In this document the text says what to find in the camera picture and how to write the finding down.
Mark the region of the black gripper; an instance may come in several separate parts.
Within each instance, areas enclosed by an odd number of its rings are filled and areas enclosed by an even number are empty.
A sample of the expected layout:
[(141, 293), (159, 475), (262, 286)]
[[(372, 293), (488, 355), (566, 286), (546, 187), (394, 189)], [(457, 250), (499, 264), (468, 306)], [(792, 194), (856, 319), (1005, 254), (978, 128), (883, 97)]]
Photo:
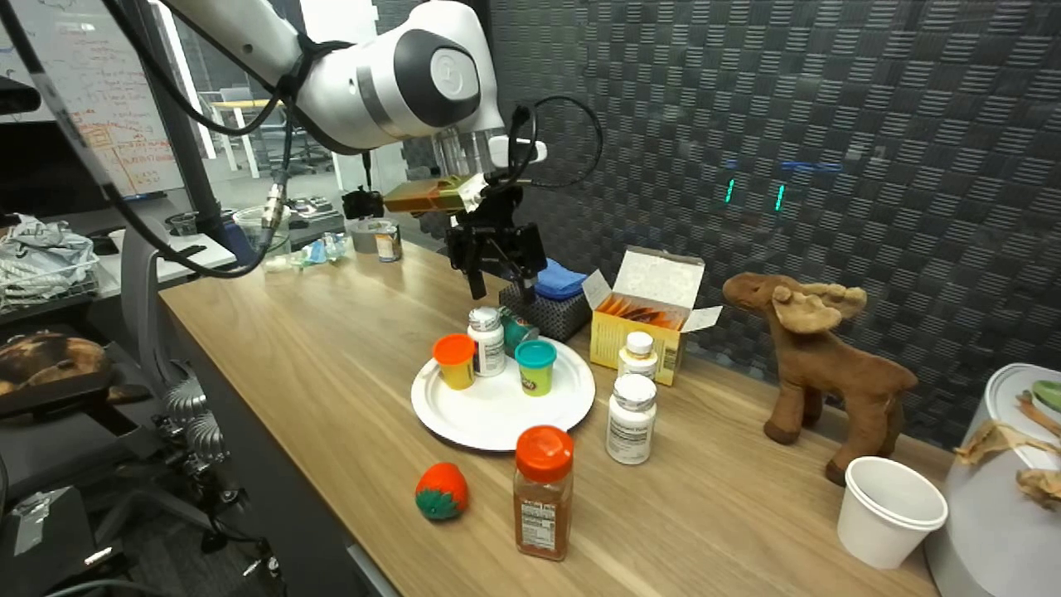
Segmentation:
[(545, 268), (545, 243), (535, 223), (517, 223), (513, 211), (522, 199), (520, 187), (488, 187), (474, 211), (459, 211), (446, 229), (446, 259), (465, 271), (472, 297), (484, 297), (484, 264), (499, 264), (517, 274), (510, 283), (510, 309), (539, 329), (536, 271)]

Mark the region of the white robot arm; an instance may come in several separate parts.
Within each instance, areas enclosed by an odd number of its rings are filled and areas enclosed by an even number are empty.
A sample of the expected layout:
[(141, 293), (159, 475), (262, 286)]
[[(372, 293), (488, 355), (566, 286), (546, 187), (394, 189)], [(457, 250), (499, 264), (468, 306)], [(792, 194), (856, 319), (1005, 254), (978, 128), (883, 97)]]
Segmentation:
[[(220, 45), (336, 151), (369, 151), (427, 135), (513, 135), (497, 106), (497, 73), (482, 18), (465, 0), (420, 0), (373, 39), (316, 39), (267, 0), (161, 0)], [(546, 264), (539, 231), (517, 226), (517, 148), (472, 180), (453, 205), (451, 264), (484, 296), (484, 264), (499, 264), (535, 296)]]

